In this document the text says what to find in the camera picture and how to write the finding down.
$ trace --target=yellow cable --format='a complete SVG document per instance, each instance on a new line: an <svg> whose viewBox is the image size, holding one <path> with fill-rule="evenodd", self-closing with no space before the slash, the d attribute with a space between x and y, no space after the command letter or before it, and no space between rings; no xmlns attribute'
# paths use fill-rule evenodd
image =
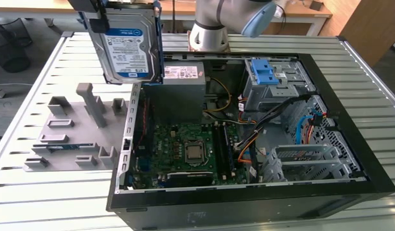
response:
<svg viewBox="0 0 395 231"><path fill-rule="evenodd" d="M224 86L224 84L216 78L210 78L210 79L214 80L221 85L221 87L224 88L224 90L226 91L228 101L226 101L226 104L225 104L224 107L217 108L217 109L206 109L206 110L202 110L202 111L204 112L220 112L220 111L222 111L229 106L229 103L230 103L230 94L229 94L229 91L228 91L226 87Z"/></svg>
<svg viewBox="0 0 395 231"><path fill-rule="evenodd" d="M242 153L244 153L245 149L249 147L249 145L252 144L252 142L256 140L257 136L258 136L258 134L256 135L256 137L248 142L248 144L246 144L245 147L242 148L242 150L241 150L241 152L240 152L240 155L238 155L238 158L237 158L237 161L238 161L238 162L248 162L248 163L250 163L249 160L241 160L241 157L242 157Z"/></svg>
<svg viewBox="0 0 395 231"><path fill-rule="evenodd" d="M237 116L237 120L238 120L240 123L246 123L246 120L244 121L244 120L240 119L240 113L238 113L238 116ZM249 123L256 124L257 122L254 120L250 120Z"/></svg>
<svg viewBox="0 0 395 231"><path fill-rule="evenodd" d="M308 132L308 137L306 137L306 144L309 144L312 129L313 129L313 126L309 127L309 132Z"/></svg>

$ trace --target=black cable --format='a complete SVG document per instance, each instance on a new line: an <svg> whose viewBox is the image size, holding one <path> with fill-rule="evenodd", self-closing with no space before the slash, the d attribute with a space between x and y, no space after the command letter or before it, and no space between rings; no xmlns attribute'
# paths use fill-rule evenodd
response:
<svg viewBox="0 0 395 231"><path fill-rule="evenodd" d="M212 116L216 120L222 120L222 119L220 119L218 117L216 117L212 113L209 113L209 112L205 112L209 116Z"/></svg>
<svg viewBox="0 0 395 231"><path fill-rule="evenodd" d="M214 104L216 104L216 108L217 108L217 109L221 108L221 107L218 106L218 100L214 102ZM226 116L226 114L225 114L225 112L224 112L222 110L220 111L220 113L221 113L221 115L224 116L225 119L229 119L228 116Z"/></svg>
<svg viewBox="0 0 395 231"><path fill-rule="evenodd" d="M257 152L258 152L260 154L262 154L262 153L260 152L260 150L258 150L257 146L254 146L254 148L256 148Z"/></svg>
<svg viewBox="0 0 395 231"><path fill-rule="evenodd" d="M174 16L174 14L176 14L176 10L174 10L174 2L176 2L176 0L172 0L172 33L176 33L176 23L174 23L174 21L176 21L176 16Z"/></svg>
<svg viewBox="0 0 395 231"><path fill-rule="evenodd" d="M282 7L280 7L278 5L276 5L276 6L277 6L277 7L281 9L281 11L282 11L282 19L281 19L281 26L280 26L280 29L278 29L278 31L276 32L274 35L280 34L280 32L281 32L282 29L284 29L285 22L286 22L285 11L284 11Z"/></svg>
<svg viewBox="0 0 395 231"><path fill-rule="evenodd" d="M261 119L257 121L252 133L246 139L244 139L237 146L244 145L250 139L256 136L256 134L262 129L262 124L268 123L273 118L276 118L285 110L285 108L296 101L308 100L310 98L309 94L300 95L298 97L289 98L280 104L277 104L272 109L265 112L265 115L261 117Z"/></svg>

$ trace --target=green circuit board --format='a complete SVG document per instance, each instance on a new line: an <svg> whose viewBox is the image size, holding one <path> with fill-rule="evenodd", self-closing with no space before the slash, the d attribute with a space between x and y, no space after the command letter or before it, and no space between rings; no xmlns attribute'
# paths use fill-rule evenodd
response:
<svg viewBox="0 0 395 231"><path fill-rule="evenodd" d="M213 185L245 183L244 169L236 169L236 175L229 179L217 178L212 126L210 124L177 124L173 126L157 124L154 126L149 171L142 172L140 176L145 188L160 187L152 183L156 175L181 171L212 172ZM226 134L230 143L238 141L237 128L233 124L226 126ZM196 152L190 153L192 150L198 149L196 147L202 147L204 153L201 155Z"/></svg>

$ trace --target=wooden table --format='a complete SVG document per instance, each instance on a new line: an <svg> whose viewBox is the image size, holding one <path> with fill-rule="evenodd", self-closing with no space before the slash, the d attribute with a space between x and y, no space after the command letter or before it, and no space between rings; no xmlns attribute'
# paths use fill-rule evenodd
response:
<svg viewBox="0 0 395 231"><path fill-rule="evenodd" d="M172 18L172 1L161 0L161 19ZM176 1L176 20L194 20L194 3ZM325 19L332 16L329 10L322 7L314 11L304 7L300 1L293 1L285 6L286 23L310 24L308 36L316 36L320 32ZM20 18L77 18L66 0L0 0L0 17ZM281 22L281 18L273 18L272 22Z"/></svg>

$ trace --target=motherboard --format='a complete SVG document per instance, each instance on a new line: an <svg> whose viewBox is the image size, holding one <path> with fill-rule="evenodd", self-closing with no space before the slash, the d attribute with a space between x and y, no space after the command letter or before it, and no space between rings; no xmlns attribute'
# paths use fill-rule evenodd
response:
<svg viewBox="0 0 395 231"><path fill-rule="evenodd" d="M233 124L157 124L152 156L137 160L136 182L144 188L245 183L244 168L234 168L232 145L238 140Z"/></svg>

